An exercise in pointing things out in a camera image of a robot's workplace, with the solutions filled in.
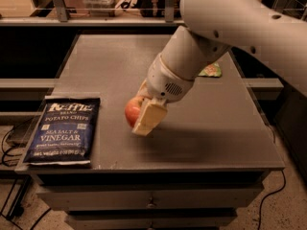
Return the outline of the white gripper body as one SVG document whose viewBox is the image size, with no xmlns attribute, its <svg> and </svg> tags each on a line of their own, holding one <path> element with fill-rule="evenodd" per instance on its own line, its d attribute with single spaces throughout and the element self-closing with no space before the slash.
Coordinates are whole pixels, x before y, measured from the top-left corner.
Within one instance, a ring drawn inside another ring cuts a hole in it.
<svg viewBox="0 0 307 230">
<path fill-rule="evenodd" d="M 162 61 L 158 54 L 149 68 L 146 77 L 148 93 L 157 99 L 168 103 L 180 101 L 192 88 L 192 80 L 184 80 L 174 74 Z"/>
</svg>

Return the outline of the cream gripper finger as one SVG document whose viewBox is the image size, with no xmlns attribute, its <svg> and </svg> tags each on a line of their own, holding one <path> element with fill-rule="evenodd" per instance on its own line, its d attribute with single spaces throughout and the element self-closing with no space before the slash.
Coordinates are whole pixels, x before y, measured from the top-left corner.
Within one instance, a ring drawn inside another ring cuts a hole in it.
<svg viewBox="0 0 307 230">
<path fill-rule="evenodd" d="M 167 104 L 164 99 L 146 99 L 141 105 L 140 115 L 132 132 L 136 135 L 147 136 L 162 122 L 167 112 Z"/>
<path fill-rule="evenodd" d="M 137 95 L 141 96 L 141 97 L 144 97 L 144 98 L 147 98 L 147 99 L 149 99 L 151 97 L 151 95 L 148 92 L 148 87 L 147 87 L 147 81 L 146 80 L 144 80 L 141 83 L 141 85 L 140 85 L 140 87 L 139 87 L 139 89 L 137 91 Z"/>
</svg>

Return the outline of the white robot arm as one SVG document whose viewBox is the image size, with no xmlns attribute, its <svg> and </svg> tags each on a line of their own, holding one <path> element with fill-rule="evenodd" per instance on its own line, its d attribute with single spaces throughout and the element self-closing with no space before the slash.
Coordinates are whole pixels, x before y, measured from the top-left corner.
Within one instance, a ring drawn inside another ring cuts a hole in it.
<svg viewBox="0 0 307 230">
<path fill-rule="evenodd" d="M 257 0 L 180 0 L 184 24 L 149 68 L 132 132 L 148 135 L 180 101 L 199 72 L 231 46 L 255 57 L 301 94 L 307 93 L 307 22 Z"/>
</svg>

